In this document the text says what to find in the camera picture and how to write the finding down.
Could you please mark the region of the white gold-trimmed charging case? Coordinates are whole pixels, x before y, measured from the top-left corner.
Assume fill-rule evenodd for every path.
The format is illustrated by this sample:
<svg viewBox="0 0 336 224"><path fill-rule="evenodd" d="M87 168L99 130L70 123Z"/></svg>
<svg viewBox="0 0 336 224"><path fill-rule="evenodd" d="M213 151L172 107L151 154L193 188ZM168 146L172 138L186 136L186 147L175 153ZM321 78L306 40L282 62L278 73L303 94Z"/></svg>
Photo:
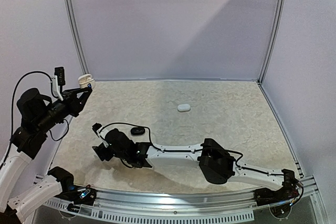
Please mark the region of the white gold-trimmed charging case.
<svg viewBox="0 0 336 224"><path fill-rule="evenodd" d="M91 74L84 74L78 78L78 84L81 89L89 87L94 89L96 86L96 81Z"/></svg>

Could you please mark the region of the black earbud charging case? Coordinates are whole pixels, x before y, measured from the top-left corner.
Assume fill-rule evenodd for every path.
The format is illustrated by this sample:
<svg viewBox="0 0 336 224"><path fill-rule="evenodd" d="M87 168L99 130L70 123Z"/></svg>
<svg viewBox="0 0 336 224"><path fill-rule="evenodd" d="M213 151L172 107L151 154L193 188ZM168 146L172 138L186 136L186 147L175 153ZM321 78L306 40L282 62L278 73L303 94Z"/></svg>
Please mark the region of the black earbud charging case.
<svg viewBox="0 0 336 224"><path fill-rule="evenodd" d="M132 136L143 135L143 134L145 134L145 128L143 128L143 127L133 127L130 130L130 133L131 133Z"/></svg>

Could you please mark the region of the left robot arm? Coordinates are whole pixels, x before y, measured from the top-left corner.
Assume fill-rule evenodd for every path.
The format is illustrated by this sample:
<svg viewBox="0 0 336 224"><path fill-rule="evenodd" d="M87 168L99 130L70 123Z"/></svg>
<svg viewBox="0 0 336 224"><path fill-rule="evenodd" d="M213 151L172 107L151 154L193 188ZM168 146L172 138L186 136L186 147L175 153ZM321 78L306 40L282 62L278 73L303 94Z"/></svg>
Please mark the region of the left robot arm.
<svg viewBox="0 0 336 224"><path fill-rule="evenodd" d="M65 90L63 99L55 102L40 94L37 88L28 89L21 95L17 101L21 125L12 135L9 152L2 160L2 222L23 223L32 212L55 196L81 201L73 175L61 167L52 168L39 183L20 195L13 198L10 195L23 170L40 151L47 132L66 117L77 117L91 93L90 87Z"/></svg>

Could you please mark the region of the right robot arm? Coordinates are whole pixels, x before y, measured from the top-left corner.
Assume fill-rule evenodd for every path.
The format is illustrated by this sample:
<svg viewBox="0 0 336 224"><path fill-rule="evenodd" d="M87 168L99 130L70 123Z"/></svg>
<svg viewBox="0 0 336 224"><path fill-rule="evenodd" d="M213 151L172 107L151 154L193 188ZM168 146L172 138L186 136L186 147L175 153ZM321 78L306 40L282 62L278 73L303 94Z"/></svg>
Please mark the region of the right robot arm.
<svg viewBox="0 0 336 224"><path fill-rule="evenodd" d="M239 164L239 160L212 138L187 146L155 145L151 141L134 142L118 129L109 130L99 123L92 130L102 143L93 146L101 161L118 158L132 168L157 168L163 165L198 167L207 182L223 185L239 182L271 190L276 201L297 197L303 184L289 169L274 170Z"/></svg>

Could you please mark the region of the closed white charging case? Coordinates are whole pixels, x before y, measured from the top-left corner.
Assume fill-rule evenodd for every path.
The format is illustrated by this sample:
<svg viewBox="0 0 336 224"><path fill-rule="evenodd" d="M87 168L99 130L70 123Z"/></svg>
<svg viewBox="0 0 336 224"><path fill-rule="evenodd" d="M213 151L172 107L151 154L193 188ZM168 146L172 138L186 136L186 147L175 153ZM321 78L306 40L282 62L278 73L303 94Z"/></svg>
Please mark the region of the closed white charging case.
<svg viewBox="0 0 336 224"><path fill-rule="evenodd" d="M191 110L191 106L189 104L179 104L177 110L179 112L188 112Z"/></svg>

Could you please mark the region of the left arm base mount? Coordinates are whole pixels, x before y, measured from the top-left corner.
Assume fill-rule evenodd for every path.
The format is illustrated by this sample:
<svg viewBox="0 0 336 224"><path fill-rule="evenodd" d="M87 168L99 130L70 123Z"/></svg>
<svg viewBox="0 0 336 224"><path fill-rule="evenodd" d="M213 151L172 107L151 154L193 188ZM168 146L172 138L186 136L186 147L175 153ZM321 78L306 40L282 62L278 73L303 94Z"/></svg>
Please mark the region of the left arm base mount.
<svg viewBox="0 0 336 224"><path fill-rule="evenodd" d="M74 205L88 205L93 206L97 197L97 190L87 185L85 187L74 186L73 190L61 193L56 198L67 200Z"/></svg>

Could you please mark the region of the left aluminium corner post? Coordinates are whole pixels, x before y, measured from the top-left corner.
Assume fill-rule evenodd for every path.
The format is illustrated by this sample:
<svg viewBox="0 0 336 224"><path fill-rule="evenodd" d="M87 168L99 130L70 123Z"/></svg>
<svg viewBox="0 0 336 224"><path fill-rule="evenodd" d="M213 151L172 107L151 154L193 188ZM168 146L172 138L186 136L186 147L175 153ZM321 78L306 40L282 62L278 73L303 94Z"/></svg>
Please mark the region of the left aluminium corner post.
<svg viewBox="0 0 336 224"><path fill-rule="evenodd" d="M75 46L77 58L80 64L81 72L83 74L89 73L88 64L85 58L85 53L81 44L78 26L76 22L75 12L74 12L74 5L72 0L64 0L65 1L65 8L67 12L67 17L69 21L69 27L73 38L73 43Z"/></svg>

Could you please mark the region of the aluminium corner post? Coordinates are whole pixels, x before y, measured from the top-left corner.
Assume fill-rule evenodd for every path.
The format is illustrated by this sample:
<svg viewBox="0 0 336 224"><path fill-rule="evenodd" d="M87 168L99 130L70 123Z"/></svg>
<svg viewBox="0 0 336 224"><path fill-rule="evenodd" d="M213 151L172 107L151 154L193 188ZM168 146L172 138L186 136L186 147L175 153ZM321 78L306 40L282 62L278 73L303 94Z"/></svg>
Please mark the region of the aluminium corner post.
<svg viewBox="0 0 336 224"><path fill-rule="evenodd" d="M265 57L262 63L262 67L261 67L261 70L260 70L260 73L257 79L257 82L260 86L263 84L265 80L268 66L271 60L271 55L272 55L272 52L273 52L273 49L276 43L276 37L278 34L278 29L280 25L284 2L285 0L276 0L275 13L274 13L274 18L273 18L272 27L271 27L271 34L269 37L268 46L267 46L266 54L265 54Z"/></svg>
<svg viewBox="0 0 336 224"><path fill-rule="evenodd" d="M76 22L75 12L74 12L74 5L72 0L64 0L65 1L65 8L67 12L67 17L69 21L69 27L73 38L73 43L75 46L77 58L80 64L81 72L83 74L89 73L88 64L85 58L85 53L81 44L78 26Z"/></svg>

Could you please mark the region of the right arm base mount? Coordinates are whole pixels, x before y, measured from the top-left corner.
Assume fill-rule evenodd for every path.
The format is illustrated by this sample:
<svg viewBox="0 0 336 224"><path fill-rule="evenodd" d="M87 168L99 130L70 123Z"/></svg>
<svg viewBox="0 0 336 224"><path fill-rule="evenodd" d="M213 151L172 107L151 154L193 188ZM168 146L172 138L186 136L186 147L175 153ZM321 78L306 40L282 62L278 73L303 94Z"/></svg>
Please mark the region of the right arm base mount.
<svg viewBox="0 0 336 224"><path fill-rule="evenodd" d="M297 179L285 180L282 187L278 190L268 188L256 189L254 191L254 200L258 206L270 205L280 202L287 202L301 197L298 188L303 190L303 183Z"/></svg>

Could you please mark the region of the aluminium front rail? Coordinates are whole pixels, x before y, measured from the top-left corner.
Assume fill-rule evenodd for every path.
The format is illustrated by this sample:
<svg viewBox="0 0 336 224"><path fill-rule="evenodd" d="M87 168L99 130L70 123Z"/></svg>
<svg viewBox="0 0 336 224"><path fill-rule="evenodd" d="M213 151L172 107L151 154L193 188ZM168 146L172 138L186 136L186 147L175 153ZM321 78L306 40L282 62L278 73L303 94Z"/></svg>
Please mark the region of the aluminium front rail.
<svg viewBox="0 0 336 224"><path fill-rule="evenodd" d="M84 199L55 196L45 202L73 215L96 209L108 211L168 211L172 214L196 215L203 212L230 211L235 209L267 207L287 213L302 198L302 190L292 199L279 197L266 188L250 188L239 191L200 194L140 193L109 189L91 189Z"/></svg>

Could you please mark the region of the right aluminium corner post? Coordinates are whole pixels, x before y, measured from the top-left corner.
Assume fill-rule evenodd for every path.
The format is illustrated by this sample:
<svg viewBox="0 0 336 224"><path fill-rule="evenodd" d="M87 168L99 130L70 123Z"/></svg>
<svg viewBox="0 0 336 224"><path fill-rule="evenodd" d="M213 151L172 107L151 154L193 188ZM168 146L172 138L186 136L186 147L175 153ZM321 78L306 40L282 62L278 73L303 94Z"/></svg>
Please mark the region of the right aluminium corner post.
<svg viewBox="0 0 336 224"><path fill-rule="evenodd" d="M272 27L271 27L271 34L269 37L268 46L267 46L266 54L265 54L265 57L262 63L262 67L261 67L261 70L260 70L260 73L257 79L257 82L260 86L263 84L265 80L268 66L271 60L271 55L272 55L272 52L273 52L273 49L276 43L276 37L278 34L278 29L280 25L284 2L285 0L276 0L275 13L274 13L274 18L273 18Z"/></svg>

